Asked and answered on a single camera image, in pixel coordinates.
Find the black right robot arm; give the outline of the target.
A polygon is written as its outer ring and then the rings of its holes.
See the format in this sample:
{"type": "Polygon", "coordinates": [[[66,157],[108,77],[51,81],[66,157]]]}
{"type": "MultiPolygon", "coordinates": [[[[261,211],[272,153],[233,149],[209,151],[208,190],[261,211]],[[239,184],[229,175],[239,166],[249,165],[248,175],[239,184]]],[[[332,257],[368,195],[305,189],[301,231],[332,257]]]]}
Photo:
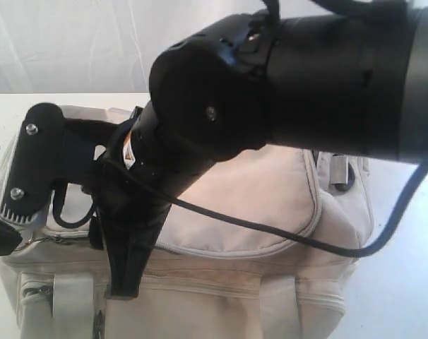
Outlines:
{"type": "Polygon", "coordinates": [[[264,145],[417,165],[377,239],[346,249],[280,236],[348,258],[393,236],[428,174],[428,7],[320,1],[324,16],[283,19],[267,1],[165,50],[150,102],[117,125],[92,186],[110,294],[131,299],[170,206],[215,163],[264,145]]]}

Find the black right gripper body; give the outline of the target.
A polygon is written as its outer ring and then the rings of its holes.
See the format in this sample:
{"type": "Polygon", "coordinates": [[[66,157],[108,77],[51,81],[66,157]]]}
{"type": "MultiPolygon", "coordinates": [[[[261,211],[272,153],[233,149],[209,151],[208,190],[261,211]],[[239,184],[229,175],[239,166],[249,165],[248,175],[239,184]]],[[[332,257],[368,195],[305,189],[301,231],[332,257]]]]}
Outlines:
{"type": "Polygon", "coordinates": [[[172,149],[142,133],[111,136],[92,193],[106,247],[154,247],[170,209],[172,149]]]}

